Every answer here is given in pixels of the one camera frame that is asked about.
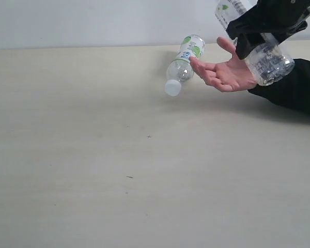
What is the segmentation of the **black sleeved forearm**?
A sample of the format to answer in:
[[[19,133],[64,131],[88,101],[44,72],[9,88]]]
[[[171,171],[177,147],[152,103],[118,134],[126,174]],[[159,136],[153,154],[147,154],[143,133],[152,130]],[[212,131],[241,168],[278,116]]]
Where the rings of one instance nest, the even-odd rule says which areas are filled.
[[[269,86],[256,86],[249,93],[271,103],[310,116],[310,61],[295,59],[293,70]]]

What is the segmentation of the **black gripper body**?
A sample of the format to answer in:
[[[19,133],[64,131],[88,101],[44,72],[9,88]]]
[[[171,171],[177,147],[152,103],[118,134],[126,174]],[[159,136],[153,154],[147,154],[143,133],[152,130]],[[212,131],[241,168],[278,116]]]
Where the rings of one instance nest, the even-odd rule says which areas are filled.
[[[279,27],[295,27],[310,17],[310,0],[264,0],[256,7],[266,23]]]

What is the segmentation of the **person's open bare hand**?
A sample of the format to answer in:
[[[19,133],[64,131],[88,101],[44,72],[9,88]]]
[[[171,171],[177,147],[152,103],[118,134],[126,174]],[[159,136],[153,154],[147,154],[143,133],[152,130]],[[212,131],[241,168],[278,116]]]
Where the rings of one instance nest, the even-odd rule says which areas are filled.
[[[194,72],[205,82],[221,92],[237,92],[256,87],[257,82],[245,61],[236,54],[234,44],[224,37],[218,37],[217,45],[231,54],[231,59],[222,63],[206,63],[190,57]]]

